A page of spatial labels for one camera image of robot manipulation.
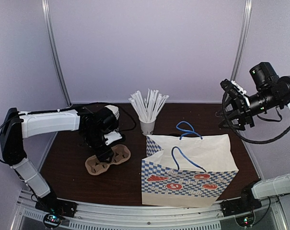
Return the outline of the cardboard cup carrier tray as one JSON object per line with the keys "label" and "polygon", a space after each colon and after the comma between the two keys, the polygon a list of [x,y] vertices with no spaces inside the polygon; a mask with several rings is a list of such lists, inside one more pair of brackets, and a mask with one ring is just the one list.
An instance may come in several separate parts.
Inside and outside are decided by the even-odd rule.
{"label": "cardboard cup carrier tray", "polygon": [[129,148],[123,144],[117,144],[111,148],[111,155],[106,161],[100,161],[93,155],[85,161],[85,168],[90,175],[100,175],[106,172],[111,165],[120,165],[131,157]]}

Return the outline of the checkered paper takeout bag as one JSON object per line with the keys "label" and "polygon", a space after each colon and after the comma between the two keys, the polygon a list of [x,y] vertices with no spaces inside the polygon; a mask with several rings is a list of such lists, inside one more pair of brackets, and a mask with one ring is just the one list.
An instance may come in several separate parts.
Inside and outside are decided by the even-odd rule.
{"label": "checkered paper takeout bag", "polygon": [[238,173],[227,134],[202,136],[178,128],[178,137],[146,136],[141,161],[142,204],[210,207]]}

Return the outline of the stack of paper cups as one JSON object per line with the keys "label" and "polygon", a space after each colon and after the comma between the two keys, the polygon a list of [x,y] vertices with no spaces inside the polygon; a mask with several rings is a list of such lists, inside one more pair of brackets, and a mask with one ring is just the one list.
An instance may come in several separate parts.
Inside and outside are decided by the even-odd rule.
{"label": "stack of paper cups", "polygon": [[119,108],[115,105],[106,105],[105,108],[109,109],[113,115],[116,117],[116,119],[119,119]]}

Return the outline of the stack of black lids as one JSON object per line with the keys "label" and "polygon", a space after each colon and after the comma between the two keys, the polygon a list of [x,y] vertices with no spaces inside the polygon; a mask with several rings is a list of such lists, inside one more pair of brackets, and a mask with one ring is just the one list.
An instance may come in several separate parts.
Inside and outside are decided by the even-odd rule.
{"label": "stack of black lids", "polygon": [[173,136],[173,137],[180,137],[180,136],[181,136],[181,134],[177,134],[177,133],[171,133],[171,134],[169,134],[169,136]]}

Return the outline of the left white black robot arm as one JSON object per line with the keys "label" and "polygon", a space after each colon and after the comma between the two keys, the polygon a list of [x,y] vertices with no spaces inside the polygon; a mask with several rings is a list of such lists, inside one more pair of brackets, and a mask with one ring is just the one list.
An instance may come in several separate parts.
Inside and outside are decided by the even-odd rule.
{"label": "left white black robot arm", "polygon": [[106,105],[97,112],[86,106],[41,112],[19,112],[16,108],[8,110],[0,127],[2,160],[21,176],[50,213],[60,209],[60,201],[28,159],[23,140],[60,131],[78,131],[100,162],[110,162],[112,144],[124,138],[119,132],[119,108],[114,105]]}

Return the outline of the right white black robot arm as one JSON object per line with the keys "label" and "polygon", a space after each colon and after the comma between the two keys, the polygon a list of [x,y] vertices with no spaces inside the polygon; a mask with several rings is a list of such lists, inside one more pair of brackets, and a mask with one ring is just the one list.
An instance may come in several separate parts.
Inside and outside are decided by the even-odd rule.
{"label": "right white black robot arm", "polygon": [[[290,131],[290,126],[281,134],[268,140],[250,140],[240,135],[245,125],[254,127],[254,116],[267,113],[271,108],[290,109],[290,76],[279,77],[268,62],[261,62],[249,71],[257,93],[251,96],[235,81],[225,79],[220,85],[224,90],[222,98],[223,121],[220,127],[231,129],[236,136],[250,144],[264,145],[281,139]],[[237,201],[240,211],[248,211],[255,200],[272,196],[290,195],[290,173],[272,179],[253,182],[242,190]]]}

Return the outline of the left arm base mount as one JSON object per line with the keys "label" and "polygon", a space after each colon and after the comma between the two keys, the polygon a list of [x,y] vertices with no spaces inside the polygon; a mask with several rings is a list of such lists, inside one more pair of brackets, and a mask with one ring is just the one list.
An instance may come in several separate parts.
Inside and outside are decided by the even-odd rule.
{"label": "left arm base mount", "polygon": [[35,208],[61,217],[73,218],[76,213],[77,204],[72,201],[65,201],[57,198],[45,199],[38,197]]}

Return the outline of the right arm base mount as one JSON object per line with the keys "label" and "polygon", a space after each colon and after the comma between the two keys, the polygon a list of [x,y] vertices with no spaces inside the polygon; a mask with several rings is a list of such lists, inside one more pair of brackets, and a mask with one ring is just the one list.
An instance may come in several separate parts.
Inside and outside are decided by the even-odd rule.
{"label": "right arm base mount", "polygon": [[234,200],[223,200],[220,207],[224,217],[238,215],[245,212],[251,212],[254,209],[262,207],[261,201],[253,200],[244,202],[241,198]]}

